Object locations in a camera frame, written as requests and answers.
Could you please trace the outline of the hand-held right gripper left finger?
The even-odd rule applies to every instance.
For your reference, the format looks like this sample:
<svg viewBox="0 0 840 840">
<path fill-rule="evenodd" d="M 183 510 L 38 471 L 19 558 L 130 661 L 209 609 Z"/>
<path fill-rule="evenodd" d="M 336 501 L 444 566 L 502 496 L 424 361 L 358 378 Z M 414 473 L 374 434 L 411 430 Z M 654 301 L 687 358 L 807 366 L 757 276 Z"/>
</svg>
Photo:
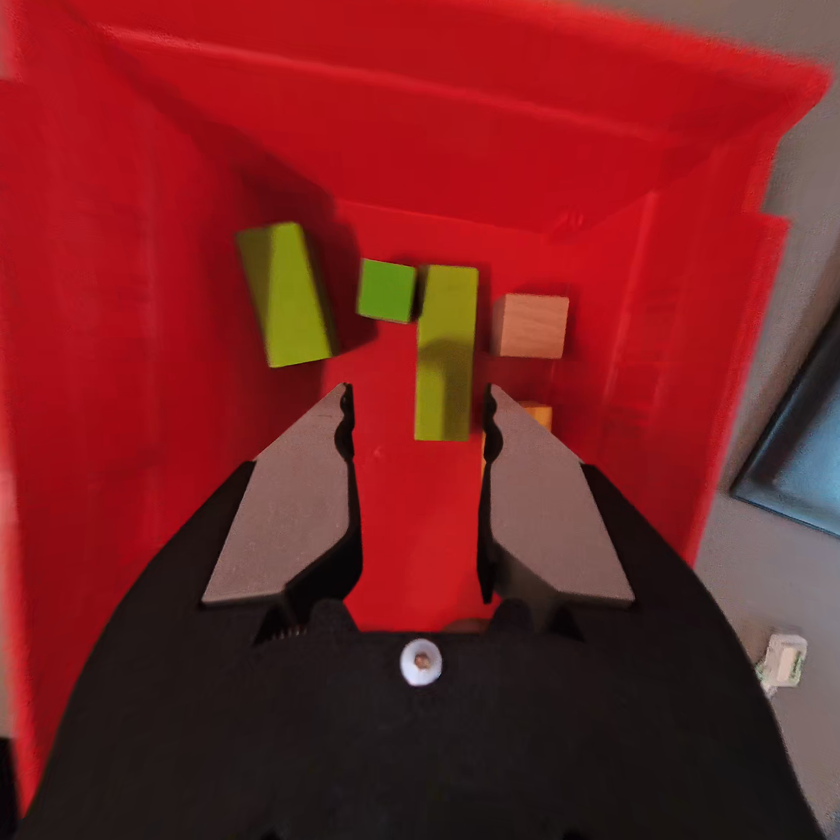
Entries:
<svg viewBox="0 0 840 840">
<path fill-rule="evenodd" d="M 336 385 L 255 459 L 203 594 L 208 607 L 265 603 L 307 624 L 363 569 L 354 391 Z"/>
</svg>

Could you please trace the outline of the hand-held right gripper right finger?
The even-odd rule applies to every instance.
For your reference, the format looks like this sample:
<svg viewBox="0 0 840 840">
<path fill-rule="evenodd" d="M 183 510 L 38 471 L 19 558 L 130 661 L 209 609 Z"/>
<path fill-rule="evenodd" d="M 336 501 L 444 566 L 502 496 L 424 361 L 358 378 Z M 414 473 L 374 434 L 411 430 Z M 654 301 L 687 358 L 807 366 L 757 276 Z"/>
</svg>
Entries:
<svg viewBox="0 0 840 840">
<path fill-rule="evenodd" d="M 483 603 L 519 599 L 540 628 L 567 605 L 633 604 L 579 457 L 498 385 L 486 387 L 482 431 L 477 579 Z"/>
</svg>

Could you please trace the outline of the long lime wooden block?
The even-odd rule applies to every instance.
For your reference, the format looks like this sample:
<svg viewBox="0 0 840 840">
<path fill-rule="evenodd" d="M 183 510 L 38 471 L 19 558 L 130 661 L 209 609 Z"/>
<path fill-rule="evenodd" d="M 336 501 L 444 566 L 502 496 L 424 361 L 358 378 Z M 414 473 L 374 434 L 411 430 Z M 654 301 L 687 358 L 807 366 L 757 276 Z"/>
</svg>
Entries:
<svg viewBox="0 0 840 840">
<path fill-rule="evenodd" d="M 465 442 L 472 424 L 479 271 L 427 266 L 416 322 L 414 439 Z"/>
</svg>

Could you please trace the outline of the red plastic bin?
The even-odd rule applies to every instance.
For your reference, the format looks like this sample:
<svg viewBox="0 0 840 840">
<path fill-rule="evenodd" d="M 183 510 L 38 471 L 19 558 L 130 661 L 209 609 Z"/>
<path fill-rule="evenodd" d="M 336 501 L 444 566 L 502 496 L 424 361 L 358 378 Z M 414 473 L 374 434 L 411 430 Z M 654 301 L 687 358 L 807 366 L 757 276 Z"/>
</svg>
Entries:
<svg viewBox="0 0 840 840">
<path fill-rule="evenodd" d="M 416 332 L 360 259 L 479 271 L 485 382 L 693 564 L 788 222 L 762 212 L 829 69 L 555 2 L 2 2 L 2 576 L 18 798 L 145 565 L 353 384 L 365 627 L 480 603 L 480 434 L 413 438 Z M 335 357 L 279 369 L 235 237 L 299 224 Z M 563 357 L 490 353 L 509 293 Z"/>
</svg>

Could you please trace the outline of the orange wooden block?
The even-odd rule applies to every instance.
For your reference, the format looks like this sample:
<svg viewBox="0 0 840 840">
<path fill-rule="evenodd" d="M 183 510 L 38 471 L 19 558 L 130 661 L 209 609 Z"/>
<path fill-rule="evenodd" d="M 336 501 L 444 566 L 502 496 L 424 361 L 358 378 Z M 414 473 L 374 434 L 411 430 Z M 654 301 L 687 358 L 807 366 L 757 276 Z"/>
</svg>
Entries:
<svg viewBox="0 0 840 840">
<path fill-rule="evenodd" d="M 540 402 L 524 400 L 518 403 L 520 407 L 528 414 L 531 418 L 538 422 L 543 428 L 545 428 L 549 433 L 552 432 L 552 425 L 553 425 L 553 409 L 550 405 L 545 405 Z M 480 463 L 480 474 L 481 476 L 484 475 L 485 467 L 487 464 L 487 458 L 485 455 L 487 444 L 487 434 L 482 432 L 481 435 L 481 443 L 480 443 L 480 453 L 481 453 L 481 463 Z"/>
</svg>

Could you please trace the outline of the natural wooden cube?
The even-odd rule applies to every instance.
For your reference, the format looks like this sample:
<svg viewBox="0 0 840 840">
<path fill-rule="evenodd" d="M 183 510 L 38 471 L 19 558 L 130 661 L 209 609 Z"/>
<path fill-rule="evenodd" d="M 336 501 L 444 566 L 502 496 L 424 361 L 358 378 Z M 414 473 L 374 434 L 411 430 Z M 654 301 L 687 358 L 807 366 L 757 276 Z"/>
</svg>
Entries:
<svg viewBox="0 0 840 840">
<path fill-rule="evenodd" d="M 569 309 L 570 300 L 562 296 L 502 296 L 492 308 L 490 353 L 508 358 L 562 358 Z"/>
</svg>

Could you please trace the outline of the lime wedge wooden block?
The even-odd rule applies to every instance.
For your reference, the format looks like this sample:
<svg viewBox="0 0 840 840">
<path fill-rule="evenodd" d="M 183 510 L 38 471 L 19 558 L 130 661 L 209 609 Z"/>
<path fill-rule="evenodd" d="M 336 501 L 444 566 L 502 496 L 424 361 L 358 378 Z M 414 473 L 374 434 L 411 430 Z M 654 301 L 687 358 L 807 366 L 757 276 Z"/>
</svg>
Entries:
<svg viewBox="0 0 840 840">
<path fill-rule="evenodd" d="M 325 286 L 299 224 L 252 227 L 235 237 L 272 369 L 339 354 Z"/>
</svg>

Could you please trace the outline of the green wooden cube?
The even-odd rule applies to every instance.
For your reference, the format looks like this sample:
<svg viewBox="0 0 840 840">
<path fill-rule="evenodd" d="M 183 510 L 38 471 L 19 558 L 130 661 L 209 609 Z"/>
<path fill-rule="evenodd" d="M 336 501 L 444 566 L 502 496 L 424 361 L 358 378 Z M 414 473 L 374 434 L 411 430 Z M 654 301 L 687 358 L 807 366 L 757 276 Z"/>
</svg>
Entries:
<svg viewBox="0 0 840 840">
<path fill-rule="evenodd" d="M 417 270 L 362 259 L 355 311 L 363 318 L 406 324 L 413 319 Z"/>
</svg>

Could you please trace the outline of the black tablet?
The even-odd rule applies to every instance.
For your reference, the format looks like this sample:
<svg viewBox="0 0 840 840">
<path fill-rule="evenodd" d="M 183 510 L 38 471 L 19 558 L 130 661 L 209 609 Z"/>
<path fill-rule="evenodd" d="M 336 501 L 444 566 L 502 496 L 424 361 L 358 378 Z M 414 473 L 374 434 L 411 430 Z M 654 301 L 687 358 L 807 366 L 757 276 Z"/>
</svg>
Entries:
<svg viewBox="0 0 840 840">
<path fill-rule="evenodd" d="M 839 536 L 839 321 L 830 318 L 729 496 Z"/>
</svg>

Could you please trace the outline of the white power adapter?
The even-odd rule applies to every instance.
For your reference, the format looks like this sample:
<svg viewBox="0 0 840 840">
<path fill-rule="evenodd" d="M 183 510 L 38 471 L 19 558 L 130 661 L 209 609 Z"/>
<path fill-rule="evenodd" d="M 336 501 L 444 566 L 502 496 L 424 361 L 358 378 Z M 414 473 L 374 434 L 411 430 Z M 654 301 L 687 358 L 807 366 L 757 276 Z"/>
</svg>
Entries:
<svg viewBox="0 0 840 840">
<path fill-rule="evenodd" d="M 798 634 L 773 633 L 755 674 L 764 695 L 770 699 L 778 690 L 796 688 L 802 680 L 807 641 Z"/>
</svg>

